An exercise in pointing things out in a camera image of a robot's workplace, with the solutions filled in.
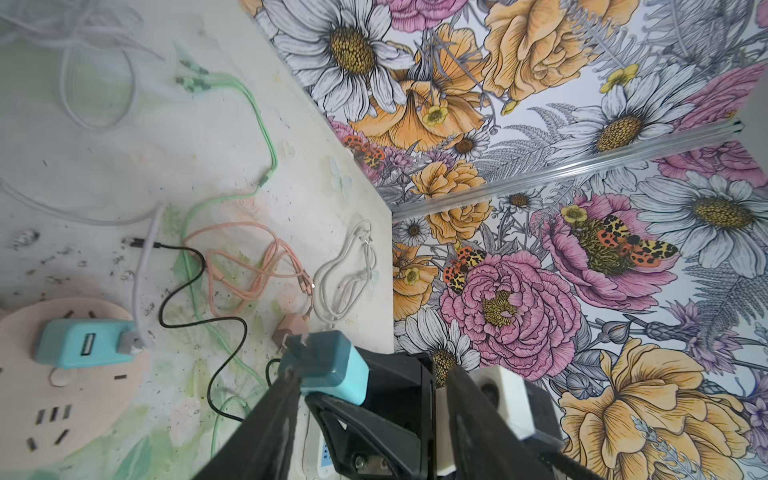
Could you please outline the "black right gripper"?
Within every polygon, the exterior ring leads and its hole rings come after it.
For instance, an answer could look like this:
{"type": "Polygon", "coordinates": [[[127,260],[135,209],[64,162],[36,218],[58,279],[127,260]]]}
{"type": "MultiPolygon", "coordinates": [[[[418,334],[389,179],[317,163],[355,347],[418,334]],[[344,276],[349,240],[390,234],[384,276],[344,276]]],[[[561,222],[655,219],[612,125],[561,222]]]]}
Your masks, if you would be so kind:
{"type": "Polygon", "coordinates": [[[361,356],[370,372],[362,405],[323,393],[305,398],[335,471],[348,479],[435,479],[432,360],[367,350],[361,356]]]}

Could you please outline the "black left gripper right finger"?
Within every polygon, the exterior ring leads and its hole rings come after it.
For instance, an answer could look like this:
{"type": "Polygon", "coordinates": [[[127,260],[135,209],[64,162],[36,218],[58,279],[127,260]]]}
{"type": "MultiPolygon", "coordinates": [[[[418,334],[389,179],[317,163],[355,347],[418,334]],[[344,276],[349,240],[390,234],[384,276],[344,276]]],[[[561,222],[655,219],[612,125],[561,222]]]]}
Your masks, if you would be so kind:
{"type": "Polygon", "coordinates": [[[457,479],[554,479],[553,468],[516,437],[469,373],[446,377],[449,432],[457,479]]]}

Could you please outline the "white blue power strip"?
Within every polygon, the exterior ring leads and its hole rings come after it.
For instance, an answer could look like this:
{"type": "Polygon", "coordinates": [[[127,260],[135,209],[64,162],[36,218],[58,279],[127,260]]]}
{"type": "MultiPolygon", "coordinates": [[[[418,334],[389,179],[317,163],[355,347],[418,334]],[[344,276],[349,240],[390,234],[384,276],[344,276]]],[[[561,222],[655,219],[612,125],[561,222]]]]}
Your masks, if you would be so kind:
{"type": "Polygon", "coordinates": [[[309,480],[339,479],[319,424],[308,416],[308,430],[304,442],[303,472],[309,480]]]}

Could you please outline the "teal two-tone charger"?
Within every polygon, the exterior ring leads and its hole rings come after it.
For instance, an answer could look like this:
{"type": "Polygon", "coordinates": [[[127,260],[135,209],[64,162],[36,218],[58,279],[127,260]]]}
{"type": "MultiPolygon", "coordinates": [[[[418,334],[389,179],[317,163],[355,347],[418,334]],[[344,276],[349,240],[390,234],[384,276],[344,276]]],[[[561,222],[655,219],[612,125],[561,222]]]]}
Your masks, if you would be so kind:
{"type": "Polygon", "coordinates": [[[33,359],[58,369],[85,369],[128,363],[140,352],[133,321],[55,318],[40,330],[33,359]]]}

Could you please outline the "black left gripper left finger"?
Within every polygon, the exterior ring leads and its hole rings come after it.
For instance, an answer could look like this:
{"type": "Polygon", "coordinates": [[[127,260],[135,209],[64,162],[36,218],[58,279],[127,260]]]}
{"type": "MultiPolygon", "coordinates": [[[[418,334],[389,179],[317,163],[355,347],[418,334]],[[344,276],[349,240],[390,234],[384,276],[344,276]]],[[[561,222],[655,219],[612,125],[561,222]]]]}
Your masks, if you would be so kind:
{"type": "Polygon", "coordinates": [[[288,478],[298,416],[301,377],[278,375],[250,415],[196,475],[197,479],[288,478]]]}

